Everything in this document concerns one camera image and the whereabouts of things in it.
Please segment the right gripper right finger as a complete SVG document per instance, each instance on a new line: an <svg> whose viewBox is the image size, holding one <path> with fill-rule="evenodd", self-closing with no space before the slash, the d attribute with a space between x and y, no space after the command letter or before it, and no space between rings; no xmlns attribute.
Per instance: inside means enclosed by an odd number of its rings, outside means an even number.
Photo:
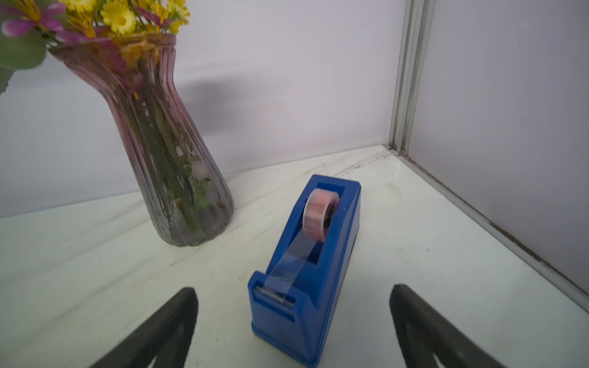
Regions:
<svg viewBox="0 0 589 368"><path fill-rule="evenodd" d="M394 285L390 310L407 367L502 367L407 285Z"/></svg>

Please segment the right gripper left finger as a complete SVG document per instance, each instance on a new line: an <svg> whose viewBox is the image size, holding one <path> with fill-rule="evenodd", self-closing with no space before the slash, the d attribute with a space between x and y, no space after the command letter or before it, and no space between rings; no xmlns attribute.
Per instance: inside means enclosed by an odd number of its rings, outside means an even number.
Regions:
<svg viewBox="0 0 589 368"><path fill-rule="evenodd" d="M184 367L193 339L199 301L182 288L93 367Z"/></svg>

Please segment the blue tape dispenser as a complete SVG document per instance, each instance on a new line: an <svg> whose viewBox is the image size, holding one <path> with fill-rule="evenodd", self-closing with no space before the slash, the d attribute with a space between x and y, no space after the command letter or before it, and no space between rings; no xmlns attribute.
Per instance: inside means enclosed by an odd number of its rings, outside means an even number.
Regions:
<svg viewBox="0 0 589 368"><path fill-rule="evenodd" d="M305 204L320 188L340 196L325 242L302 230ZM314 175L294 204L268 268L248 282L252 330L306 367L316 367L360 228L361 185Z"/></svg>

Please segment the dark glass flower vase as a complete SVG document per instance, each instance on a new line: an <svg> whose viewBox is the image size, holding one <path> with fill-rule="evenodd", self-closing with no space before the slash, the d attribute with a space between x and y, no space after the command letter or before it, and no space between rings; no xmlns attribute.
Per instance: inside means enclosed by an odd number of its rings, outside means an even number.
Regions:
<svg viewBox="0 0 589 368"><path fill-rule="evenodd" d="M196 246L227 227L234 202L176 90L175 46L174 34L159 33L49 51L107 102L161 239Z"/></svg>

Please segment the pink tape roll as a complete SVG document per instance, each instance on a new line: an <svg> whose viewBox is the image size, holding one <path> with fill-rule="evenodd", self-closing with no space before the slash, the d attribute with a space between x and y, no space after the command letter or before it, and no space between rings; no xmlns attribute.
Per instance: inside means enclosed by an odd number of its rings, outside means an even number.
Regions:
<svg viewBox="0 0 589 368"><path fill-rule="evenodd" d="M325 242L331 218L337 212L340 196L337 192L314 189L308 196L302 217L305 235L319 242Z"/></svg>

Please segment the sunflower bouquet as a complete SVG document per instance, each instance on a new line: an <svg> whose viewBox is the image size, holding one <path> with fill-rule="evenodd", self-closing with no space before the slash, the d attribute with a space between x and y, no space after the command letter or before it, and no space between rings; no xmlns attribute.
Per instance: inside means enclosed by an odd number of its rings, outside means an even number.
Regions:
<svg viewBox="0 0 589 368"><path fill-rule="evenodd" d="M190 18L185 1L3 1L1 91L15 72L38 67L59 48L102 58L129 78L139 58Z"/></svg>

